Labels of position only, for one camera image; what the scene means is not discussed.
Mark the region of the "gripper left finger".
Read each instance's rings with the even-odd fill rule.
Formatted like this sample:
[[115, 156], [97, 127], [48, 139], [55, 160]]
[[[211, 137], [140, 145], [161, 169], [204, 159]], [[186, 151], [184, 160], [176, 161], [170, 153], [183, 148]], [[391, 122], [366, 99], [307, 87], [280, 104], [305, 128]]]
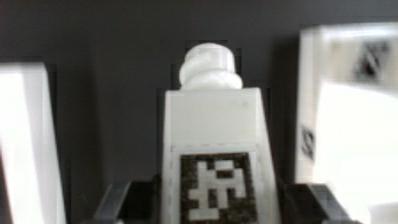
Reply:
[[94, 215], [81, 224], [158, 224], [156, 181], [110, 184]]

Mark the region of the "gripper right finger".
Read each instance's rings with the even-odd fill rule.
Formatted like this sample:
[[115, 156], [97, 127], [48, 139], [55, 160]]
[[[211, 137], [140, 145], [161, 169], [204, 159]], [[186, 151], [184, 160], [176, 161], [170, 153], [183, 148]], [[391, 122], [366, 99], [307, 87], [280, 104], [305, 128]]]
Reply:
[[325, 184], [286, 184], [280, 199], [282, 224], [362, 224]]

